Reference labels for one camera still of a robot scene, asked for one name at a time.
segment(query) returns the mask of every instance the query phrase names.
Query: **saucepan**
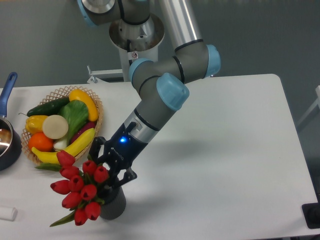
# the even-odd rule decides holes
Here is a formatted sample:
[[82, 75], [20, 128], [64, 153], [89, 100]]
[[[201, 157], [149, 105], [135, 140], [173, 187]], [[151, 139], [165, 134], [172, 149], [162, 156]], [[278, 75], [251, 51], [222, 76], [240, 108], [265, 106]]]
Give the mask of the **saucepan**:
[[22, 151], [20, 137], [6, 119], [8, 99], [17, 77], [16, 72], [9, 74], [0, 95], [0, 171], [11, 166], [19, 158]]

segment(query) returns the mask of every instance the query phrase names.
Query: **light blue joint cap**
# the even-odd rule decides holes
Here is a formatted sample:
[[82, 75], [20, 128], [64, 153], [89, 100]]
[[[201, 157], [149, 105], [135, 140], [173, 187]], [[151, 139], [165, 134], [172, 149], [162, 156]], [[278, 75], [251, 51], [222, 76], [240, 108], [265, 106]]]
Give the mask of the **light blue joint cap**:
[[216, 74], [217, 72], [219, 72], [221, 68], [221, 59], [216, 47], [213, 45], [207, 45], [206, 47], [208, 48], [208, 52], [209, 52], [209, 62], [208, 62], [208, 69], [206, 70], [205, 78], [213, 74]]
[[89, 27], [97, 27], [97, 25], [94, 24], [93, 21], [91, 21], [90, 17], [88, 16], [86, 10], [84, 9], [84, 6], [82, 5], [82, 1], [81, 0], [77, 0], [81, 14], [86, 22], [86, 24], [88, 24]]
[[173, 111], [178, 111], [190, 95], [189, 89], [167, 72], [156, 81], [156, 89], [165, 105]]
[[140, 64], [142, 64], [142, 63], [144, 63], [144, 62], [147, 62], [147, 61], [153, 62], [152, 60], [150, 60], [150, 59], [148, 59], [148, 58], [142, 57], [142, 58], [138, 58], [137, 60], [135, 60], [135, 61], [131, 64], [131, 66], [130, 66], [130, 68], [129, 68], [129, 73], [128, 73], [129, 79], [130, 79], [131, 83], [132, 83], [132, 79], [133, 79], [133, 77], [134, 77], [134, 73], [135, 73], [135, 70], [137, 69], [137, 67], [138, 67]]

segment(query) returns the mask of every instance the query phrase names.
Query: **wicker basket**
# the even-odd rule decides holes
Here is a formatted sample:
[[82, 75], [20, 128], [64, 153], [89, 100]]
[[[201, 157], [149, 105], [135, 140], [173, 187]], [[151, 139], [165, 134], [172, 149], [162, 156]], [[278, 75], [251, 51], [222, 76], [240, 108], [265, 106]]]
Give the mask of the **wicker basket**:
[[[102, 125], [104, 108], [103, 108], [103, 105], [102, 105], [100, 98], [92, 90], [89, 90], [87, 88], [83, 88], [82, 86], [80, 86], [80, 87], [66, 86], [64, 88], [61, 87], [59, 89], [56, 89], [55, 91], [50, 92], [50, 94], [47, 95], [46, 98], [44, 98], [39, 103], [39, 105], [48, 103], [52, 100], [67, 97], [67, 96], [69, 96], [69, 93], [74, 89], [80, 89], [80, 90], [86, 92], [92, 98], [93, 102], [95, 103], [95, 105], [98, 109], [98, 120], [97, 120], [97, 123], [95, 126], [95, 134], [94, 134], [94, 136], [96, 137], [98, 135], [98, 132], [99, 132], [101, 125]], [[26, 155], [26, 157], [29, 160], [31, 160], [35, 164], [39, 165], [40, 163], [42, 163], [42, 161], [40, 161], [39, 158], [32, 151], [30, 151], [28, 148], [28, 143], [29, 143], [29, 139], [31, 138], [31, 136], [32, 135], [30, 132], [28, 132], [26, 129], [23, 129], [22, 135], [21, 135], [22, 152]], [[75, 159], [78, 160], [84, 154], [86, 154], [89, 151], [91, 144], [92, 144], [92, 141], [88, 144], [88, 146], [84, 150], [82, 150], [77, 156], [75, 156]]]

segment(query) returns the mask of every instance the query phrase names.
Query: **yellow squash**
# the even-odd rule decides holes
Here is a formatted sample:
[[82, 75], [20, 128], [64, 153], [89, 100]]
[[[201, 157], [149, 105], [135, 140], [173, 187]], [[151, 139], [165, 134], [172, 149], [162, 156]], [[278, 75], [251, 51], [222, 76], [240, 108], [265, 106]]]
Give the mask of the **yellow squash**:
[[88, 120], [90, 122], [95, 122], [98, 120], [98, 109], [92, 98], [85, 91], [82, 91], [81, 89], [72, 90], [69, 94], [69, 101], [71, 102], [73, 100], [79, 100], [85, 103], [86, 107], [88, 108]]
[[[94, 139], [95, 129], [90, 128], [82, 133], [73, 143], [67, 146], [64, 150], [72, 156], [78, 155], [85, 147]], [[57, 158], [57, 152], [39, 151], [35, 147], [31, 151], [39, 158], [43, 163], [59, 164]]]

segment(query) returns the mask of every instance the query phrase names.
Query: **black vase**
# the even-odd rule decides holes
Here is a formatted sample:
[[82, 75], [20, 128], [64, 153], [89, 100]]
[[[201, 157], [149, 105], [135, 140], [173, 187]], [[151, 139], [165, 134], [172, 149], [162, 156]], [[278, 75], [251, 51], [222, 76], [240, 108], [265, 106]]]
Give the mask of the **black vase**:
[[121, 186], [116, 189], [109, 188], [98, 196], [104, 200], [100, 213], [103, 219], [116, 219], [125, 211], [127, 201]]

